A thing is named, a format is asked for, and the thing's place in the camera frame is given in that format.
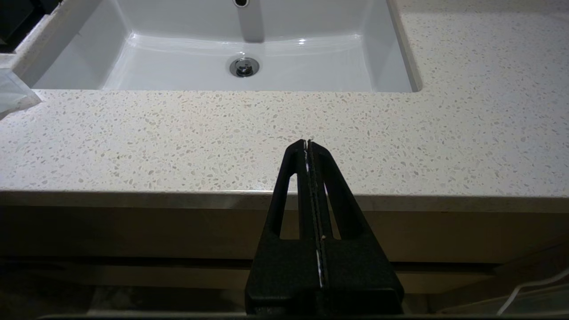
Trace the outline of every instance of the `white cable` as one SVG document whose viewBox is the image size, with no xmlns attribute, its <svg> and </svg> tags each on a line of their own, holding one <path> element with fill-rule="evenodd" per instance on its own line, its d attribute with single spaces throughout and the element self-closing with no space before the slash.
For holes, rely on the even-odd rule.
<svg viewBox="0 0 569 320">
<path fill-rule="evenodd" d="M 518 295 L 519 291 L 522 288 L 528 287 L 528 286 L 545 286 L 545 285 L 549 285 L 552 284 L 554 282 L 557 282 L 565 277 L 569 276 L 569 268 L 565 269 L 564 271 L 562 271 L 561 273 L 559 273 L 558 275 L 545 279 L 545 280 L 540 280 L 540 281 L 530 281 L 530 282 L 526 282 L 524 284 L 520 284 L 518 285 L 514 291 L 512 291 L 512 294 L 510 295 L 510 297 L 508 298 L 508 300 L 506 300 L 506 302 L 504 303 L 504 305 L 498 310 L 497 315 L 502 315 L 502 313 L 504 313 L 504 311 L 506 311 L 506 309 L 512 304 L 512 302 L 514 302 L 514 299 L 516 298 L 516 296 Z"/>
</svg>

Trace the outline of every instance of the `countertop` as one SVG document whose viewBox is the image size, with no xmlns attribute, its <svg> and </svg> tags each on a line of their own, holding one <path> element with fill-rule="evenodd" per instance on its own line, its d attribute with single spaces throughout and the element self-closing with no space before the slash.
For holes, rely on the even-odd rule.
<svg viewBox="0 0 569 320">
<path fill-rule="evenodd" d="M 0 120 L 0 204 L 264 210 L 304 138 L 363 210 L 568 212 L 569 2 L 393 4 L 420 92 L 36 90 Z"/>
</svg>

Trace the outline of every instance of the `sink drain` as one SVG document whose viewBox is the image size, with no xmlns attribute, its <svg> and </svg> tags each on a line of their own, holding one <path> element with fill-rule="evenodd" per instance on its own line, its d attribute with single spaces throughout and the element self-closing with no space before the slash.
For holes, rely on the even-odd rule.
<svg viewBox="0 0 569 320">
<path fill-rule="evenodd" d="M 259 72 L 260 64 L 253 58 L 239 58 L 231 62 L 229 71 L 232 75 L 240 78 L 246 78 Z"/>
</svg>

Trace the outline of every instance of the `sink basin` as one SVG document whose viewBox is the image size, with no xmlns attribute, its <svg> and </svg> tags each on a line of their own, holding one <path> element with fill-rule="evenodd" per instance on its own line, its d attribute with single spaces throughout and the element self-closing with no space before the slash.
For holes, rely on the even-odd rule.
<svg viewBox="0 0 569 320">
<path fill-rule="evenodd" d="M 36 89 L 412 92 L 386 0 L 74 0 Z M 259 70 L 231 73 L 252 58 Z"/>
</svg>

